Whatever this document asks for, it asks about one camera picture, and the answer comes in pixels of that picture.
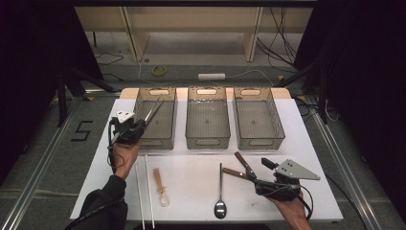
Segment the metal rod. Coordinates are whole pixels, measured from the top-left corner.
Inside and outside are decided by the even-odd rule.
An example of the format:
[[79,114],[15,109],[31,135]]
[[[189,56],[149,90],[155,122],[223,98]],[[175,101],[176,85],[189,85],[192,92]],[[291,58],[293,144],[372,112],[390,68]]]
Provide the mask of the metal rod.
[[148,194],[149,194],[149,204],[151,207],[151,221],[152,221],[152,228],[155,228],[155,222],[153,220],[153,205],[152,205],[152,197],[151,197],[151,187],[149,184],[149,168],[148,168],[148,155],[145,155],[146,157],[146,169],[147,169],[147,183],[148,183]]
[[135,161],[135,174],[137,176],[138,198],[140,199],[141,222],[143,223],[143,229],[146,229],[146,224],[144,222],[143,201],[141,199],[141,187],[140,187],[140,176],[139,176],[139,172],[138,172],[138,160]]
[[[309,102],[311,104],[315,104],[315,101],[312,98],[310,97],[307,98],[309,99]],[[318,114],[315,114],[313,118],[320,132],[322,133],[323,138],[326,141],[329,152],[333,156],[334,162],[337,165],[340,174],[343,176],[344,182],[346,183],[350,191],[350,195],[353,198],[353,201],[357,206],[358,210],[360,211],[361,217],[365,221],[368,229],[372,230],[382,229],[382,227],[378,222],[378,219],[376,218],[376,214],[372,206],[368,202],[367,197],[365,196],[364,192],[359,186],[358,181],[354,176],[354,173],[352,172],[349,164],[347,163],[347,160],[343,155],[343,152],[341,152],[340,148],[338,147],[338,144],[335,141],[331,131],[329,130],[328,125],[324,124],[324,122],[322,121],[322,119]]]
[[7,215],[6,221],[2,226],[2,230],[17,229],[18,224],[20,223],[21,219],[23,219],[24,214],[31,203],[31,200],[33,199],[36,189],[41,183],[41,180],[44,177],[44,174],[47,171],[48,166],[50,165],[50,163],[54,158],[56,149],[59,146],[62,137],[65,135],[66,129],[72,121],[73,117],[72,115],[74,114],[80,102],[81,98],[73,99],[71,105],[69,106],[65,122],[62,124],[61,127],[57,128],[54,137],[51,139],[50,144],[48,145],[47,149],[44,152],[44,155],[38,162],[38,165],[36,166],[33,175],[31,176],[26,187],[22,191],[20,197],[14,203],[14,206],[11,208],[11,211]]

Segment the white tabletop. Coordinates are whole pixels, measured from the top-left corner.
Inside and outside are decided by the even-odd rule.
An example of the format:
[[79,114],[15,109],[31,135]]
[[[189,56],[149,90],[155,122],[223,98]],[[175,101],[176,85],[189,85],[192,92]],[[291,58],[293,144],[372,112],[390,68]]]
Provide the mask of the white tabletop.
[[[155,222],[264,222],[282,220],[278,209],[263,196],[255,194],[254,185],[243,179],[223,174],[223,200],[227,205],[227,216],[217,219],[214,205],[219,199],[219,163],[223,167],[244,172],[244,168],[234,156],[239,151],[254,170],[258,178],[274,180],[273,172],[260,163],[266,157],[275,163],[292,159],[312,172],[321,180],[301,180],[313,196],[312,220],[338,221],[343,216],[328,186],[319,159],[312,147],[299,110],[291,99],[276,99],[275,103],[286,135],[278,150],[238,150],[233,101],[228,99],[231,137],[228,149],[187,149],[186,111],[187,101],[178,100],[176,128],[173,150],[141,150],[136,166],[139,170],[141,200],[145,220]],[[112,173],[107,165],[108,121],[116,116],[117,110],[132,111],[135,100],[118,99],[111,114],[106,118],[106,126],[89,173],[81,188],[71,219],[79,216],[81,205],[93,190],[100,189]],[[147,167],[151,190],[152,209],[147,185]],[[162,181],[169,196],[169,207],[161,207],[153,169],[159,168]],[[128,220],[141,220],[140,198],[135,169],[132,169],[125,190],[128,204]],[[309,195],[304,191],[304,200],[310,205]]]

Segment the translucent storage bin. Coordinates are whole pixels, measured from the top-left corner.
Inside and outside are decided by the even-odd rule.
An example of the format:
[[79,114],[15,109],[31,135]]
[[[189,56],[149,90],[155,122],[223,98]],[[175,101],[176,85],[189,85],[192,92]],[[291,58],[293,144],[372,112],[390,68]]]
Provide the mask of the translucent storage bin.
[[186,121],[188,149],[227,149],[230,124],[225,87],[190,87]]
[[234,89],[234,112],[240,150],[277,150],[284,139],[271,88]]
[[145,118],[157,100],[163,101],[141,140],[144,150],[172,150],[176,121],[176,88],[140,88],[135,104],[136,120]]

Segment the metal tool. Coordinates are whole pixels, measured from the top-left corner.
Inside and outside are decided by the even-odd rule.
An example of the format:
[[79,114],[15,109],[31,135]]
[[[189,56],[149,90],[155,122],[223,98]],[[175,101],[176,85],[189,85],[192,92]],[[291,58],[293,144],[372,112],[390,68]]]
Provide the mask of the metal tool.
[[165,187],[162,185],[161,174],[159,173],[159,169],[153,170],[153,175],[155,176],[155,181],[158,186],[158,193],[160,194],[160,201],[163,207],[169,206],[169,198],[165,193]]
[[[133,113],[118,111],[118,117],[111,118],[108,126],[108,163],[113,170],[113,173],[116,171],[114,154],[113,154],[113,145],[114,143],[120,143],[124,145],[133,145],[136,144],[144,134],[144,131],[147,128],[147,125],[151,121],[152,117],[164,103],[164,100],[159,101],[159,98],[156,100],[155,104],[148,112],[144,119],[138,119],[134,123]],[[115,130],[113,131],[114,137],[111,138],[111,127],[114,126]]]
[[222,190],[223,190],[223,170],[222,170],[222,163],[220,163],[220,199],[218,200],[218,202],[215,204],[215,207],[214,207],[214,215],[218,219],[224,219],[227,214],[227,206],[224,203],[224,201],[221,199]]
[[161,96],[157,99],[144,119],[138,119],[137,122],[134,123],[134,119],[131,118],[124,124],[115,125],[117,130],[114,133],[115,137],[112,143],[114,144],[115,142],[117,142],[125,145],[136,144],[143,136],[144,131],[146,130],[147,125],[151,121],[152,117],[164,103],[164,101],[159,101],[160,98]]

